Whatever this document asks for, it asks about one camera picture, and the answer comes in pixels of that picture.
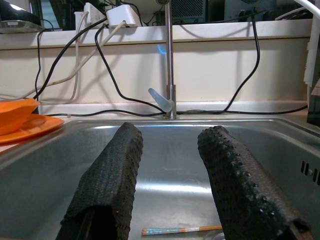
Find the stainless steel sink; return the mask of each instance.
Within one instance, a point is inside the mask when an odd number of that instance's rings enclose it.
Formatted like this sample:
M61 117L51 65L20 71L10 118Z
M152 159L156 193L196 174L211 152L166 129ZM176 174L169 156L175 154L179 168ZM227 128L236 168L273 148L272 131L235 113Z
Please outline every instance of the stainless steel sink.
M248 146L311 224L315 239L320 239L319 134L280 119L130 122L141 130L144 139L130 240L142 239L142 228L220 224L197 148L199 133L216 125L225 126ZM81 175L122 123L70 122L54 133L3 153L0 238L54 240ZM206 234L181 233L150 239L203 240Z

